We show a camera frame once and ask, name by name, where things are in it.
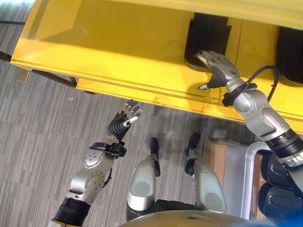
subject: robot forearm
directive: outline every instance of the robot forearm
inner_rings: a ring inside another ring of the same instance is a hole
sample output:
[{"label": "robot forearm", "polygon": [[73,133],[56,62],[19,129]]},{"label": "robot forearm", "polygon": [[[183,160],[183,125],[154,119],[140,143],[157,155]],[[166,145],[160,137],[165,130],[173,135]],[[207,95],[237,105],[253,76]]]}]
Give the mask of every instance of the robot forearm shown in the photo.
[{"label": "robot forearm", "polygon": [[104,141],[89,148],[83,167],[73,177],[70,189],[48,227],[82,226],[91,204],[110,179],[114,159],[126,153],[121,140],[138,120],[139,113],[133,116],[140,109],[138,106],[133,108],[136,104],[133,100],[125,103],[109,123]]}]

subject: yellow table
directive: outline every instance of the yellow table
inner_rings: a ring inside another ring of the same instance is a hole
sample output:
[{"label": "yellow table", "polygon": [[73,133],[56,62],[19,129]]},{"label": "yellow table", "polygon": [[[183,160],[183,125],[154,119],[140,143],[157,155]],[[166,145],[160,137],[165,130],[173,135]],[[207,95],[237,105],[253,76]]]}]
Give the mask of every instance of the yellow table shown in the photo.
[{"label": "yellow table", "polygon": [[[38,0],[11,63],[78,77],[80,90],[242,121],[222,106],[224,88],[197,91],[209,73],[184,65],[192,17],[189,11],[106,0]],[[277,26],[235,18],[229,24],[226,54],[242,77],[274,64]],[[272,78],[266,72],[254,82],[268,94]],[[280,83],[270,104],[303,133],[301,87]]]}]

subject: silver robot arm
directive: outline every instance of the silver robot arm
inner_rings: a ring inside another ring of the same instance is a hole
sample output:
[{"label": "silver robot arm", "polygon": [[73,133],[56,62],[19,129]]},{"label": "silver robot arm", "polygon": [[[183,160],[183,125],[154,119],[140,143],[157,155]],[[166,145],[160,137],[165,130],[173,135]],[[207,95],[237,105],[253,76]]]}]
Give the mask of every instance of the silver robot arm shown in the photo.
[{"label": "silver robot arm", "polygon": [[126,153],[122,139],[138,121],[140,108],[136,104],[134,100],[125,103],[109,123],[103,142],[89,148],[82,169],[73,177],[70,189],[48,227],[82,226],[91,204],[110,179],[114,159]]},{"label": "silver robot arm", "polygon": [[[289,174],[303,192],[303,141],[300,137],[269,105],[263,92],[240,78],[238,69],[229,59],[209,51],[199,51],[196,57],[213,73],[210,81],[198,89],[226,87],[228,93],[224,95],[223,104],[225,106],[232,105],[243,117],[248,129],[263,142],[266,142],[277,155],[278,161],[288,168]],[[265,69],[272,69],[276,76],[279,76],[278,71],[273,66],[262,67],[254,75],[257,76]]]}]

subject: gray carpet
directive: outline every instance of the gray carpet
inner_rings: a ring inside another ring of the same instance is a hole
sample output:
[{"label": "gray carpet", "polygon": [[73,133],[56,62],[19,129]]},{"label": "gray carpet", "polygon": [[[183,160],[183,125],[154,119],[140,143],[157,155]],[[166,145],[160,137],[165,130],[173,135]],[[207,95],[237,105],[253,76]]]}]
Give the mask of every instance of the gray carpet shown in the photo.
[{"label": "gray carpet", "polygon": [[[30,4],[0,4],[0,20],[25,21]],[[0,50],[12,54],[21,26],[0,25]],[[0,226],[43,227],[54,217],[82,166],[88,147],[102,141],[106,126],[125,100],[90,95],[33,73],[15,81],[18,68],[0,62]],[[211,131],[250,144],[241,123],[139,103],[143,114],[127,133],[128,152],[115,161],[113,179],[92,205],[84,226],[125,222],[126,193],[135,166],[148,154],[148,139],[160,142],[157,199],[194,204],[192,179],[184,173],[183,150],[193,132],[202,134],[203,153]]]}]

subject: black joint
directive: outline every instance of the black joint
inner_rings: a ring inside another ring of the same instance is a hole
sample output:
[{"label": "black joint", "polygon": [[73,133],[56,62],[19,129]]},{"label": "black joint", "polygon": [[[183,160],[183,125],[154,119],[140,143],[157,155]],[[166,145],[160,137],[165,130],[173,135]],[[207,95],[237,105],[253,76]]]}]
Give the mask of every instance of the black joint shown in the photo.
[{"label": "black joint", "polygon": [[[233,105],[233,102],[235,99],[242,93],[244,92],[244,88],[246,87],[246,84],[243,84],[236,89],[234,89],[231,93],[225,93],[224,99],[222,100],[222,103],[225,107]],[[257,88],[256,84],[249,84],[247,89],[252,89],[252,88]]]},{"label": "black joint", "polygon": [[279,158],[288,157],[303,149],[303,141],[292,129],[266,141],[266,144]]},{"label": "black joint", "polygon": [[113,143],[112,145],[108,145],[106,143],[96,142],[91,146],[90,150],[100,150],[108,155],[112,155],[114,157],[124,157],[127,150],[123,147],[124,143]]},{"label": "black joint", "polygon": [[159,177],[161,175],[159,161],[155,160],[155,176]]},{"label": "black joint", "polygon": [[54,219],[68,225],[82,226],[90,205],[72,198],[65,198]]},{"label": "black joint", "polygon": [[195,160],[193,158],[189,159],[185,165],[185,169],[184,169],[185,173],[192,176],[194,174],[194,165],[195,165]]}]

